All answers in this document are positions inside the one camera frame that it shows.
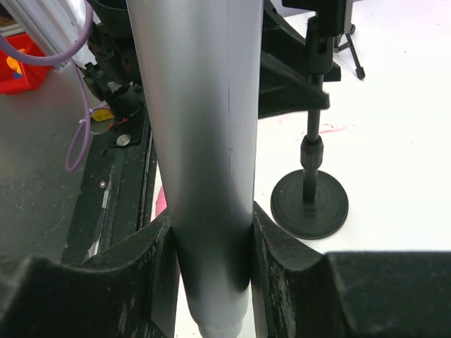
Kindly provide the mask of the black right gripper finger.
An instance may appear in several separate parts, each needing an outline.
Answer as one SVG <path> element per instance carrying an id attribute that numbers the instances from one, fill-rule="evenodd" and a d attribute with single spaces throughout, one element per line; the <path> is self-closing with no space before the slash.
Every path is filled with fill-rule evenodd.
<path id="1" fill-rule="evenodd" d="M 286 113 L 325 110 L 329 95 L 281 60 L 261 53 L 259 81 L 259 117 L 269 118 Z"/>
<path id="2" fill-rule="evenodd" d="M 341 33 L 340 1 L 284 1 L 289 8 L 314 11 L 320 37 L 334 39 Z M 286 83 L 308 77 L 310 58 L 306 39 L 277 11 L 271 1 L 264 2 L 262 34 L 262 82 Z"/>
<path id="3" fill-rule="evenodd" d="M 1 257 L 2 337 L 173 337 L 175 312 L 165 212 L 80 265 Z"/>
<path id="4" fill-rule="evenodd" d="M 258 337 L 449 337 L 450 254 L 319 253 L 254 207 Z"/>

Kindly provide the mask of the black tripod shock-mount stand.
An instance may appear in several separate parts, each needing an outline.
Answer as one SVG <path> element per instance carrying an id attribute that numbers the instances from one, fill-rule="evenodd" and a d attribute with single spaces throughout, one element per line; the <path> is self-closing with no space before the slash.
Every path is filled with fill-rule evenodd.
<path id="1" fill-rule="evenodd" d="M 349 49 L 355 64 L 355 73 L 359 80 L 363 80 L 366 77 L 366 74 L 364 72 L 364 68 L 362 67 L 357 51 L 355 49 L 354 43 L 352 41 L 352 35 L 356 31 L 356 26 L 354 24 L 351 24 L 350 31 L 343 34 L 338 35 L 334 38 L 333 42 L 333 50 L 335 53 L 340 53 L 341 51 L 344 51 L 346 49 Z"/>

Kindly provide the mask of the silver microphone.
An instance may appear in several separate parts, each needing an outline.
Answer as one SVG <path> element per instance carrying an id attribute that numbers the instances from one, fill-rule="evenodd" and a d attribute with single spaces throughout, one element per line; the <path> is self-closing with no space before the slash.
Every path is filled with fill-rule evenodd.
<path id="1" fill-rule="evenodd" d="M 247 312 L 261 1 L 127 3 L 187 305 L 203 337 Z"/>

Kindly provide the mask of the black round-base mic stand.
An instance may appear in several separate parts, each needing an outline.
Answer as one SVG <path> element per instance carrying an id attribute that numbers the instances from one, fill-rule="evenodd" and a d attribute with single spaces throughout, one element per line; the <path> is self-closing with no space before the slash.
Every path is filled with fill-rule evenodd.
<path id="1" fill-rule="evenodd" d="M 313 11 L 308 19 L 304 65 L 309 84 L 323 89 L 333 67 L 333 40 L 350 25 L 352 1 L 284 1 L 284 7 Z M 300 146 L 302 169 L 279 180 L 271 195 L 274 220 L 300 239 L 323 239 L 337 232 L 347 219 L 349 200 L 343 186 L 319 168 L 323 140 L 320 108 L 310 108 L 307 133 Z"/>

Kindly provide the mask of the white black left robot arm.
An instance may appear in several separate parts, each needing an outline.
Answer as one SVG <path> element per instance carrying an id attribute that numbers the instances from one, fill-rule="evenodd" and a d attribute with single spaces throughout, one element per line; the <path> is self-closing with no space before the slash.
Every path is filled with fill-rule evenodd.
<path id="1" fill-rule="evenodd" d="M 87 47 L 88 87 L 112 102 L 131 84 L 143 88 L 139 108 L 117 108 L 130 124 L 148 113 L 155 130 L 179 132 L 193 125 L 243 124 L 271 115 L 328 108 L 328 95 L 261 50 L 262 1 L 88 1 L 85 26 L 68 50 L 33 56 L 1 41 L 21 63 L 50 66 Z"/>

